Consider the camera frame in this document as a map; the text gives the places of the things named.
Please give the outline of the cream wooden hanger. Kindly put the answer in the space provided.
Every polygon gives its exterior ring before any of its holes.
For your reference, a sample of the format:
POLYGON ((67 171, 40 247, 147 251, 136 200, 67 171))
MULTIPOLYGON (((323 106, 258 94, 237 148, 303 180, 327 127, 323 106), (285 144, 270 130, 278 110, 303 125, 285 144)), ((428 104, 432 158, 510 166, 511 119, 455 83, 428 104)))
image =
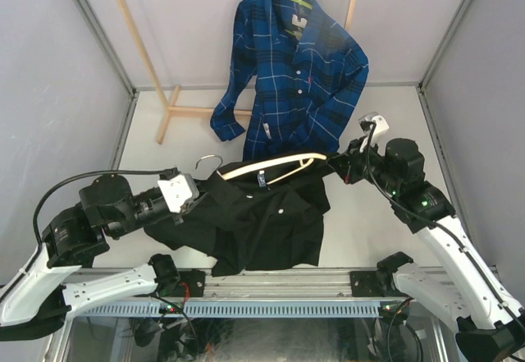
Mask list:
POLYGON ((328 159, 326 154, 307 152, 287 154, 266 160, 250 160, 221 164, 211 173, 217 174, 225 181, 240 179, 243 176, 264 174, 266 186, 276 184, 314 165, 324 164, 328 159))

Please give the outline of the black shirt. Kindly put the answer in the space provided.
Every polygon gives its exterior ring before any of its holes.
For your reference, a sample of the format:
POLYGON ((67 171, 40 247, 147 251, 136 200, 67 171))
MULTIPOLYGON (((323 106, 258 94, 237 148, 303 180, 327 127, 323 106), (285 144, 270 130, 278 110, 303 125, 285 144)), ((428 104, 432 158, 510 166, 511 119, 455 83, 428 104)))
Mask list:
POLYGON ((323 178, 331 169, 323 161, 295 174, 293 167, 267 170, 265 186, 255 173, 230 181, 212 174, 197 182, 205 196, 192 211, 180 221, 169 217, 146 226, 144 232, 172 250, 187 246, 212 256, 214 277, 316 266, 323 216, 331 208, 323 178))

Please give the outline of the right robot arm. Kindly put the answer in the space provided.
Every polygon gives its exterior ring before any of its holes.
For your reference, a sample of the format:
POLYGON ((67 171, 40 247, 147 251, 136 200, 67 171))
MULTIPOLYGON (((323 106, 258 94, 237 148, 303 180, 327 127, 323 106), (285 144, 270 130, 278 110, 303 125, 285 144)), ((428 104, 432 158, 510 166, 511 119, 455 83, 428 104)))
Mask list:
POLYGON ((419 302, 454 334, 469 361, 501 361, 524 348, 522 304, 479 255, 450 201, 426 181, 425 158, 415 141, 390 140, 379 154, 363 137, 327 162, 345 184, 374 185, 395 216, 438 258, 455 287, 442 286, 398 252, 377 264, 382 293, 402 293, 419 302))

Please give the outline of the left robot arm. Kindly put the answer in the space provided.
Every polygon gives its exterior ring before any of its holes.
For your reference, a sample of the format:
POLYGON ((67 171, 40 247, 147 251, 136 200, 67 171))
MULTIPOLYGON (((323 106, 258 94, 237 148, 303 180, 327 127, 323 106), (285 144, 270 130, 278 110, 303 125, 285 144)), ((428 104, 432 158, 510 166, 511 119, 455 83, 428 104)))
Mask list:
POLYGON ((41 232, 28 262, 2 287, 2 341, 47 337, 92 309, 128 297, 176 293, 180 274, 168 254, 93 281, 67 278, 108 252, 108 238, 117 240, 166 218, 180 220, 204 196, 184 173, 161 179, 138 195, 121 175, 95 179, 80 190, 79 203, 61 211, 41 232))

